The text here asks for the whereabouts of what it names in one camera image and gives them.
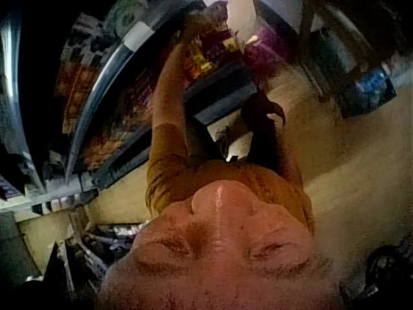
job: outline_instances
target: hand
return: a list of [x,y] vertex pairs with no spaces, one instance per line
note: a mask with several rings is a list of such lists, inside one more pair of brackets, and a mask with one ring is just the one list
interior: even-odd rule
[[203,15],[189,15],[185,21],[185,27],[181,40],[183,43],[189,43],[199,34],[208,32],[212,29],[212,22]]
[[284,133],[284,120],[281,116],[276,113],[267,114],[267,118],[271,119],[274,122],[274,127],[276,129],[276,136],[281,137]]

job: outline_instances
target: man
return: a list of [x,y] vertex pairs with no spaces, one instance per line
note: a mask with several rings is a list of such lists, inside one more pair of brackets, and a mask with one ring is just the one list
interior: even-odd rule
[[157,217],[107,274],[98,308],[337,309],[282,109],[252,96],[247,161],[219,159],[206,129],[185,121],[185,48],[170,54],[153,97],[146,203]]

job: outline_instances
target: floor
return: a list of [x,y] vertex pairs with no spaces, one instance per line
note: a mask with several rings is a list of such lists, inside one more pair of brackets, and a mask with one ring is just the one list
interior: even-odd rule
[[[254,15],[247,12],[243,18]],[[230,22],[241,26],[239,19]],[[413,88],[398,89],[396,99],[369,115],[341,119],[334,102],[320,103],[296,68],[280,70],[269,84],[268,97],[286,112],[287,134],[312,199],[316,242],[334,259],[337,269],[349,276],[372,250],[397,243],[412,228]],[[224,126],[235,127],[234,139],[238,137],[230,154],[244,156],[250,134],[244,134],[239,112],[208,129],[214,137]],[[145,173],[143,165],[103,191],[88,206],[89,217],[96,223],[137,223],[149,218]],[[51,216],[57,223],[66,223],[64,214]],[[55,234],[62,238],[67,227],[57,232],[44,225],[55,220],[43,218],[21,224],[22,232],[30,236],[29,250],[38,265],[50,254],[46,244],[57,238]],[[42,234],[46,239],[39,242]]]

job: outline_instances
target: store shelf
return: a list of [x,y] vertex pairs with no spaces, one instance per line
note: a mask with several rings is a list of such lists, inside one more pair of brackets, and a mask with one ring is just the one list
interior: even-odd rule
[[85,134],[100,102],[132,56],[169,20],[183,14],[186,10],[199,8],[201,5],[203,2],[197,0],[160,0],[155,4],[151,3],[152,7],[145,14],[144,19],[138,21],[125,35],[100,72],[78,119],[68,153],[66,180],[69,180],[73,173]]
[[[230,63],[185,92],[186,114],[209,125],[237,110],[256,91],[256,85],[243,64]],[[146,162],[150,140],[149,129],[136,134],[134,141],[125,143],[127,147],[122,147],[116,158],[110,158],[108,164],[105,163],[92,176],[93,183],[99,189],[105,189]]]
[[[211,73],[209,76],[204,77],[198,83],[192,85],[184,93],[183,99],[185,103],[188,103],[192,98],[194,98],[198,93],[212,86],[214,83],[226,78],[227,76],[241,70],[243,64],[239,61],[229,63],[217,71]],[[109,168],[115,163],[115,161],[121,157],[134,143],[141,139],[145,134],[150,131],[150,127],[147,125],[142,125],[139,127],[124,143],[117,149],[111,157],[109,157],[105,163],[95,172],[93,179],[99,179],[102,175],[106,174]]]
[[9,130],[13,132],[15,137],[14,151],[24,159],[28,167],[28,175],[32,184],[35,185],[36,191],[39,194],[45,192],[45,187],[39,176],[39,171],[33,161],[26,135],[23,127],[21,103],[19,96],[19,45],[21,41],[21,15],[10,14],[7,15],[1,23],[1,44],[3,49],[3,61],[5,68],[5,86],[6,86],[6,100],[8,103],[7,109],[10,115]]

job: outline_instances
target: merchandise display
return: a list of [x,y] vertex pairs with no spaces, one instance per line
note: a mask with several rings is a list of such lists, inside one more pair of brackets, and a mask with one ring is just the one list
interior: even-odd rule
[[72,27],[61,54],[55,98],[64,102],[62,133],[73,133],[102,66],[114,49],[116,39],[108,35],[103,23],[81,13]]
[[[218,3],[213,12],[218,14],[214,18],[214,28],[189,43],[184,67],[187,87],[241,58],[236,40],[228,29],[226,20],[223,20],[227,16],[226,3]],[[164,54],[165,50],[159,53],[156,64],[165,62]],[[146,127],[146,119],[151,113],[150,99],[158,74],[160,72],[148,66],[120,93],[114,113],[105,119],[99,134],[85,143],[82,158],[88,170],[98,169],[135,131]]]

